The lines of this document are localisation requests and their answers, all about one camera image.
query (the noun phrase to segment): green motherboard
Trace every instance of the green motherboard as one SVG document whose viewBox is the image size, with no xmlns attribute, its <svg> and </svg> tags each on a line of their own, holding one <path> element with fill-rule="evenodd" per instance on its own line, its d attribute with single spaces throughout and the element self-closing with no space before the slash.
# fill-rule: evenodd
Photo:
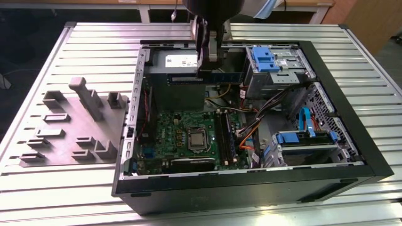
<svg viewBox="0 0 402 226">
<path fill-rule="evenodd" d="M 245 152 L 237 161 L 223 164 L 219 154 L 217 137 L 213 122 L 215 112 L 175 112 L 157 114 L 154 156 L 144 160 L 149 174 L 162 173 L 158 167 L 162 161 L 177 158 L 213 158 L 215 170 L 247 168 Z M 240 128 L 240 115 L 228 114 L 232 131 Z"/>
</svg>

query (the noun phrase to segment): motherboard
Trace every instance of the motherboard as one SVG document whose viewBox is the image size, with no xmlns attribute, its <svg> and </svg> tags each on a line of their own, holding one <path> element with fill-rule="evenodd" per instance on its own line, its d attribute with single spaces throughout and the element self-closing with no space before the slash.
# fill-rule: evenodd
<svg viewBox="0 0 402 226">
<path fill-rule="evenodd" d="M 219 117 L 227 117 L 229 133 L 221 131 Z M 231 142 L 232 149 L 224 150 L 221 136 L 233 136 L 240 128 L 240 115 L 236 112 L 217 114 L 216 112 L 175 112 L 158 113 L 156 125 L 156 143 L 144 145 L 144 165 L 149 174 L 164 173 L 168 166 L 191 162 L 211 170 L 235 170 L 248 168 L 247 154 L 239 152 Z"/>
</svg>

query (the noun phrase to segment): black case frame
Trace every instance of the black case frame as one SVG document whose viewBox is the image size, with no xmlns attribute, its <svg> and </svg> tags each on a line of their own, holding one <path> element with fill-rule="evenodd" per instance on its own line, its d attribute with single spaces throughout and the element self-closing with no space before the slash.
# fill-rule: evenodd
<svg viewBox="0 0 402 226">
<path fill-rule="evenodd" d="M 193 44 L 192 40 L 141 40 L 145 48 L 172 48 L 171 44 Z M 201 175 L 191 177 L 152 177 L 120 180 L 120 155 L 112 195 L 138 214 L 204 211 L 221 208 L 321 201 L 356 185 L 374 183 L 392 175 L 392 170 L 378 150 L 357 115 L 341 93 L 336 81 L 309 41 L 225 41 L 223 44 L 296 44 L 317 76 L 357 149 L 364 165 L 329 168 Z"/>
</svg>

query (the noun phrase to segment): ram slot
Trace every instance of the ram slot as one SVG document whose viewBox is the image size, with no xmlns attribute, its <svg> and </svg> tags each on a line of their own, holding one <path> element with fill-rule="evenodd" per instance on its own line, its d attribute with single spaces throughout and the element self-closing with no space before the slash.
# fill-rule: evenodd
<svg viewBox="0 0 402 226">
<path fill-rule="evenodd" d="M 221 121 L 221 112 L 215 113 L 215 135 L 216 135 L 216 143 L 219 148 L 219 158 L 221 165 L 228 165 L 228 154 L 227 154 L 227 145 L 224 139 L 224 124 Z"/>
<path fill-rule="evenodd" d="M 231 129 L 231 122 L 228 120 L 228 113 L 221 114 L 224 116 L 224 133 L 225 133 L 225 138 L 227 138 L 227 148 L 228 148 L 228 156 L 229 156 L 229 163 L 237 162 L 236 159 L 236 150 L 233 147 L 233 138 L 232 138 L 232 129 Z"/>
</svg>

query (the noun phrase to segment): ribbed metal surface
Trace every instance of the ribbed metal surface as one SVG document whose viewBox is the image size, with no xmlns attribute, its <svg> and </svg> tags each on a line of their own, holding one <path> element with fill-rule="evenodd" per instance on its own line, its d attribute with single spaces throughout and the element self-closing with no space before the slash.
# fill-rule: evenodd
<svg viewBox="0 0 402 226">
<path fill-rule="evenodd" d="M 395 175 L 359 186 L 323 203 L 216 210 L 141 217 L 110 197 L 113 164 L 21 168 L 17 144 L 32 137 L 46 111 L 46 90 L 68 89 L 72 77 L 86 79 L 98 95 L 129 95 L 138 39 L 189 39 L 187 24 L 92 24 L 65 29 L 56 55 L 45 65 L 32 94 L 1 143 L 0 223 L 8 225 L 402 225 L 402 98 L 364 57 L 349 35 L 335 25 L 232 24 L 236 40 L 309 40 L 367 127 Z"/>
</svg>

